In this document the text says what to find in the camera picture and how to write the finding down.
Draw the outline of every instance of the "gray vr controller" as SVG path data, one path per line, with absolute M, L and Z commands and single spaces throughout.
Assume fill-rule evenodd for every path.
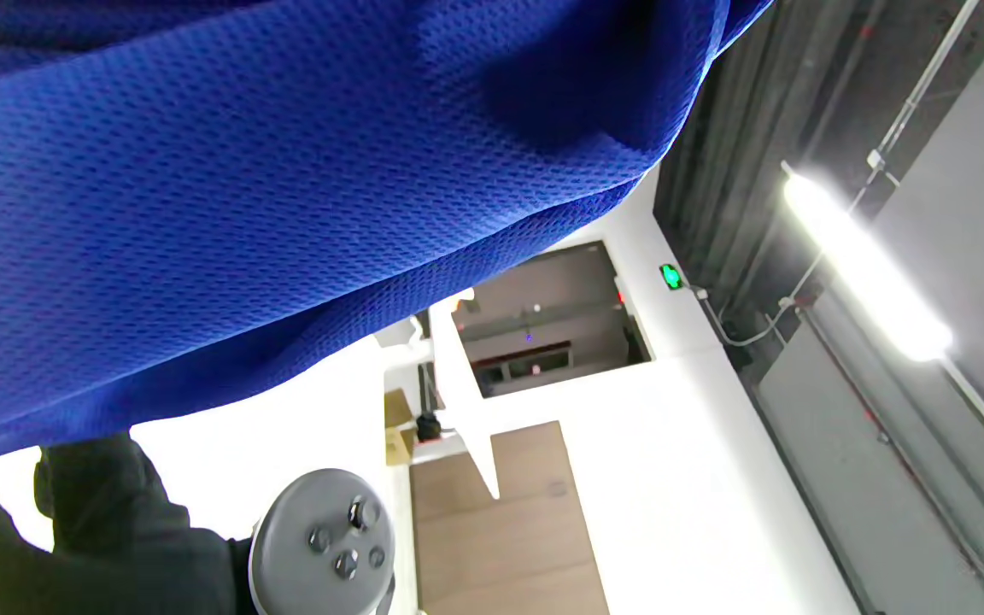
M 367 615 L 390 610 L 394 529 L 378 495 L 350 471 L 291 483 L 258 525 L 249 588 L 261 615 Z

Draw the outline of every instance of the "cardboard box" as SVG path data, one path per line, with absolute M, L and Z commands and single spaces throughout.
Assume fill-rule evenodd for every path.
M 401 389 L 386 393 L 386 465 L 407 465 L 413 462 L 415 428 L 401 428 L 413 421 L 413 410 Z

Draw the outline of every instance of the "wooden floor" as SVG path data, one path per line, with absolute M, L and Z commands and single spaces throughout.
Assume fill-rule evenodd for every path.
M 607 615 L 559 424 L 492 439 L 499 501 L 468 455 L 413 467 L 427 615 Z

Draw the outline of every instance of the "controller thumbstick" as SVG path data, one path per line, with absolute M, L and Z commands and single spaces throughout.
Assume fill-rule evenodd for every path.
M 309 532 L 309 548 L 314 553 L 324 553 L 332 546 L 332 534 L 325 528 L 313 528 Z
M 360 532 L 374 528 L 382 518 L 382 505 L 366 498 L 355 498 L 348 508 L 348 522 Z

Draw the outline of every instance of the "opening in wall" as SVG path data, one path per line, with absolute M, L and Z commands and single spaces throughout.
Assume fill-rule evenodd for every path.
M 540 254 L 473 289 L 454 312 L 484 397 L 651 360 L 594 242 Z

